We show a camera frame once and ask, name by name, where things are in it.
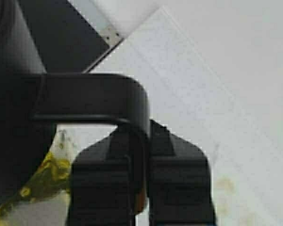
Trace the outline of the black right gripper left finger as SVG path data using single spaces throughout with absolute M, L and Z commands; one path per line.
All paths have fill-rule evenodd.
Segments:
M 134 226 L 142 190 L 142 137 L 117 128 L 83 149 L 70 175 L 68 226 Z

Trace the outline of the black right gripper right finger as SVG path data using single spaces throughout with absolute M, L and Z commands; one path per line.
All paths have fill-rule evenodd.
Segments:
M 151 121 L 149 224 L 213 226 L 211 171 L 203 151 Z

